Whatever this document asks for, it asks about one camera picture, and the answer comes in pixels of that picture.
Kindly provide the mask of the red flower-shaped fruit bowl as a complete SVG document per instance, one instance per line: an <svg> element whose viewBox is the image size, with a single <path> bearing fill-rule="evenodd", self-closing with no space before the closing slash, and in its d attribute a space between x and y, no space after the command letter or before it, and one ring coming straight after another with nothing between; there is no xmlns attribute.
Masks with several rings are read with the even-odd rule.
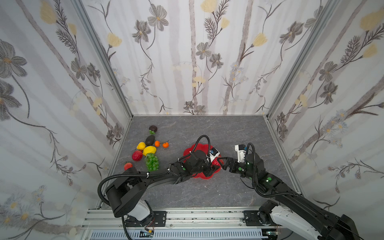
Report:
<svg viewBox="0 0 384 240"><path fill-rule="evenodd" d="M208 153L209 150L212 148L213 146L210 146L208 144L197 144L197 147L196 147L196 151L203 151L204 153ZM218 158L213 162L211 163L211 166L209 168L206 168L202 173L198 173L198 174L193 174L193 178L201 178L201 179L204 179L204 180L209 180L211 179L214 174L218 173L220 170L221 170L221 165L220 163L223 163L224 161L223 160L218 160Z"/></svg>

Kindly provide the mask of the yellow lemon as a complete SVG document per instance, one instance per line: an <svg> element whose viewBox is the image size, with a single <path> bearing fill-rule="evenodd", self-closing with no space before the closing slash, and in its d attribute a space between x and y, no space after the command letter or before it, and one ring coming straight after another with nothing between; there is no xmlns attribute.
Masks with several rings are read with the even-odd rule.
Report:
<svg viewBox="0 0 384 240"><path fill-rule="evenodd" d="M143 155L147 156L148 154L155 154L157 152L157 148L154 146L148 146L143 149Z"/></svg>

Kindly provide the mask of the red yellow pomegranate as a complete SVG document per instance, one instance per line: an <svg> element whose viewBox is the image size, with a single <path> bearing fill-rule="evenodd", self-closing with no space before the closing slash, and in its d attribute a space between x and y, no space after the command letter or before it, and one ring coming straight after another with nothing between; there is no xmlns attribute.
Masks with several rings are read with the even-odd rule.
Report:
<svg viewBox="0 0 384 240"><path fill-rule="evenodd" d="M136 150L132 154L132 160L135 162L139 162L142 158L143 158L143 152L140 150Z"/></svg>

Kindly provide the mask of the dark green avocado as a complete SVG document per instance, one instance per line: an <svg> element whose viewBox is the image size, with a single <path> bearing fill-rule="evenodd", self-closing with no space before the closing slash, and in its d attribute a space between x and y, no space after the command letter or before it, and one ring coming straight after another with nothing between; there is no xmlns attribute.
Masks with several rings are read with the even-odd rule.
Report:
<svg viewBox="0 0 384 240"><path fill-rule="evenodd" d="M155 141L156 141L155 136L154 135L150 135L150 136L148 136L146 138L145 144L146 144L146 146L152 146L155 143Z"/></svg>

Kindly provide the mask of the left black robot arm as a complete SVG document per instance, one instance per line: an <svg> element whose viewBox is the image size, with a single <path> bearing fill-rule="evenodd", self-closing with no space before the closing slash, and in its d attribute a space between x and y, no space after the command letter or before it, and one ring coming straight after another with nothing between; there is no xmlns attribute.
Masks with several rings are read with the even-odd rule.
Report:
<svg viewBox="0 0 384 240"><path fill-rule="evenodd" d="M110 206L115 218L121 218L128 239L127 224L135 227L148 227L155 221L155 213L147 201L141 200L145 191L155 186L176 185L188 181L202 173L211 177L220 166L213 161L220 156L215 148L195 150L171 163L164 171L141 173L130 168L122 174L103 179L97 188L101 201Z"/></svg>

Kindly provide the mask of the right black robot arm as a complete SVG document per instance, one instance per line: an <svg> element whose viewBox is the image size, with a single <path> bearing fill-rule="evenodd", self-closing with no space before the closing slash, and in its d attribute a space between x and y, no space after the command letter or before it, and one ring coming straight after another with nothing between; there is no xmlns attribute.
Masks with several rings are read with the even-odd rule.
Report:
<svg viewBox="0 0 384 240"><path fill-rule="evenodd" d="M337 216L296 193L280 178L266 171L264 161L250 153L243 163L233 158L219 158L223 170L252 181L256 193L267 198L259 208L263 225L277 224L307 240L358 240L355 222L346 215Z"/></svg>

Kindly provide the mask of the green grape bunch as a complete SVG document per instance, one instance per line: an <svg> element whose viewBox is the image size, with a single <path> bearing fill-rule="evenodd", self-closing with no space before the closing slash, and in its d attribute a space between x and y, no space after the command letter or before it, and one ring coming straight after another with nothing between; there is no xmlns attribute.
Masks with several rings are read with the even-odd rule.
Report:
<svg viewBox="0 0 384 240"><path fill-rule="evenodd" d="M157 171L159 169L159 159L155 154L148 153L146 155L146 166L149 172Z"/></svg>

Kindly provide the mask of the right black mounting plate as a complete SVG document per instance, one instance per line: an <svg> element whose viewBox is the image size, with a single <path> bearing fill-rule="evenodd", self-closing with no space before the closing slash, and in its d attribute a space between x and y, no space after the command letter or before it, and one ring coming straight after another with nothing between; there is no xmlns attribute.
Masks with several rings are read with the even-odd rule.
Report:
<svg viewBox="0 0 384 240"><path fill-rule="evenodd" d="M277 227L278 224L272 221L270 214L259 211L243 211L243 222L247 227Z"/></svg>

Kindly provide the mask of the black mounting plate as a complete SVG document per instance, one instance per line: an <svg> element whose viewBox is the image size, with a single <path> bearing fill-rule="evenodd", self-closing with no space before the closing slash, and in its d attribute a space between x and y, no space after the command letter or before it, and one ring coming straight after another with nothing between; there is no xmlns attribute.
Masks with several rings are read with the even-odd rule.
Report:
<svg viewBox="0 0 384 240"><path fill-rule="evenodd" d="M143 220L139 221L133 216L127 216L125 218L126 227L165 227L167 219L166 211L154 211L151 212Z"/></svg>
<svg viewBox="0 0 384 240"><path fill-rule="evenodd" d="M243 211L243 222L247 227L277 227L278 224L272 221L270 214L259 211Z"/></svg>

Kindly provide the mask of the dark mangosteen with green leaves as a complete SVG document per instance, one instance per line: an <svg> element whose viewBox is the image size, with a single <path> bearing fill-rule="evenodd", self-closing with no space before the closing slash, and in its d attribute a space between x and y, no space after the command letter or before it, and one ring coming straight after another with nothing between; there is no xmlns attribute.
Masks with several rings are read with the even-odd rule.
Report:
<svg viewBox="0 0 384 240"><path fill-rule="evenodd" d="M158 127L157 127L157 126L152 125L152 126L149 127L149 133L150 133L151 135L156 134L157 131L158 131Z"/></svg>

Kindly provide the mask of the yellow pear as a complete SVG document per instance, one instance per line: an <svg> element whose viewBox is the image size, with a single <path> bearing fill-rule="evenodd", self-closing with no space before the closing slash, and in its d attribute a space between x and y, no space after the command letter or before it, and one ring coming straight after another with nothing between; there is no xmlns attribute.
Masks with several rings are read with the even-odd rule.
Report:
<svg viewBox="0 0 384 240"><path fill-rule="evenodd" d="M137 150L139 150L139 151L143 151L146 147L147 147L147 145L146 145L144 142L140 142L140 143L137 145Z"/></svg>

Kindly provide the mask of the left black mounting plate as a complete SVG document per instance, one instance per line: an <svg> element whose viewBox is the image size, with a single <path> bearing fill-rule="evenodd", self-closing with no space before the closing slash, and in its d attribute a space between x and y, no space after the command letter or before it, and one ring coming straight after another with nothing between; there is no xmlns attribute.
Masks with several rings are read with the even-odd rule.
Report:
<svg viewBox="0 0 384 240"><path fill-rule="evenodd" d="M166 211L154 211L151 212L143 220L139 221L133 216L127 216L125 218L126 227L165 227L167 219Z"/></svg>

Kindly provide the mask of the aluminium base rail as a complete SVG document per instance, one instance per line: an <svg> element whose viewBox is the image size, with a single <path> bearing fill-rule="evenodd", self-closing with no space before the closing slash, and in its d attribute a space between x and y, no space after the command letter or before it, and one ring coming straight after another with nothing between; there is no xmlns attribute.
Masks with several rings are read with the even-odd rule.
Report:
<svg viewBox="0 0 384 240"><path fill-rule="evenodd" d="M303 238L288 228L277 227L247 227L243 222L243 211L257 211L254 208L175 208L153 209L166 211L165 227L127 227L129 231L144 230L153 234L155 230L180 229L261 229L267 239L259 240L288 240ZM80 240L125 240L126 233L121 218L115 218L111 210L89 210L81 228Z"/></svg>

